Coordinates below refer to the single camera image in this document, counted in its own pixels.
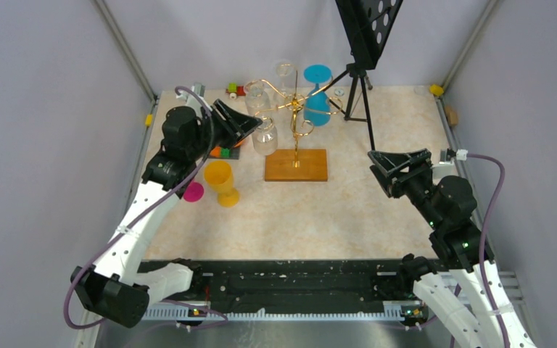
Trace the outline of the yellow wine glass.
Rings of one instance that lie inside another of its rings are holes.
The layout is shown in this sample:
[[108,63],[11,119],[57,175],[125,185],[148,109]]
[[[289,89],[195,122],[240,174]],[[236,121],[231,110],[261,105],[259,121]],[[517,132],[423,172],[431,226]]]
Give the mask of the yellow wine glass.
[[239,192],[234,187],[234,174],[231,166],[223,160],[208,164],[204,179],[217,194],[217,202],[222,207],[234,207],[239,202]]

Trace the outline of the pink wine glass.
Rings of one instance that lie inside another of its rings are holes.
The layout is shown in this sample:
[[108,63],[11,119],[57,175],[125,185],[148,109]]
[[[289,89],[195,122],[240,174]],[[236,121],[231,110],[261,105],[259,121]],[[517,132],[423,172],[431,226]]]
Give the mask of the pink wine glass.
[[191,183],[185,189],[182,199],[186,202],[198,202],[205,194],[204,186],[197,181]]

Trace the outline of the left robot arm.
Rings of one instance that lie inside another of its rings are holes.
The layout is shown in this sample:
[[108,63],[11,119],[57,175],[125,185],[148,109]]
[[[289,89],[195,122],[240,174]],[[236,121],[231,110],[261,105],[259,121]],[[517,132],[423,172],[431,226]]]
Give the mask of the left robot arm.
[[190,300],[201,295],[204,281],[190,262],[170,261],[145,273],[139,266],[162,221],[210,152],[237,145],[262,123],[220,99],[167,111],[160,148],[147,163],[122,223],[95,260],[73,271],[71,282],[86,310],[133,328],[150,306],[174,294]]

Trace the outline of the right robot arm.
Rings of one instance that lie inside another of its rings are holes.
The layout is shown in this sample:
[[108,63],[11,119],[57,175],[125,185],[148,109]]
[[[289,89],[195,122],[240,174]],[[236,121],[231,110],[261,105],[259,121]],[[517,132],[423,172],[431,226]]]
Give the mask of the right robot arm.
[[437,165],[431,155],[427,149],[368,153],[383,192],[407,197],[428,223],[432,249],[457,283],[450,290],[428,259],[408,255],[397,272],[398,293],[420,299],[461,347],[534,347],[500,280],[487,225],[478,227],[471,219],[477,207],[471,184],[443,169],[471,154],[446,149]]

